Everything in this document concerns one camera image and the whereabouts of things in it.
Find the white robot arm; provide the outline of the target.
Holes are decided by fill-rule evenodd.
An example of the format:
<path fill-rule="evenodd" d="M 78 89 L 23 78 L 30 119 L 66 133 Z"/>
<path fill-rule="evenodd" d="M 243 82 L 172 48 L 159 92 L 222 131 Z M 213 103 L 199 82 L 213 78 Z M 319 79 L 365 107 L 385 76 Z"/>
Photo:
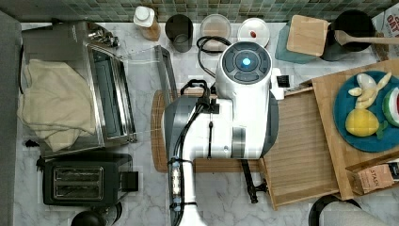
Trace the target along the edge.
<path fill-rule="evenodd" d="M 207 82 L 200 97 L 182 93 L 163 113 L 168 157 L 171 226 L 206 226 L 195 195 L 194 161 L 259 159 L 274 145 L 279 130 L 278 101 L 271 89 L 272 59 L 256 42 L 239 41 L 222 53 L 215 72 L 216 97 Z"/>

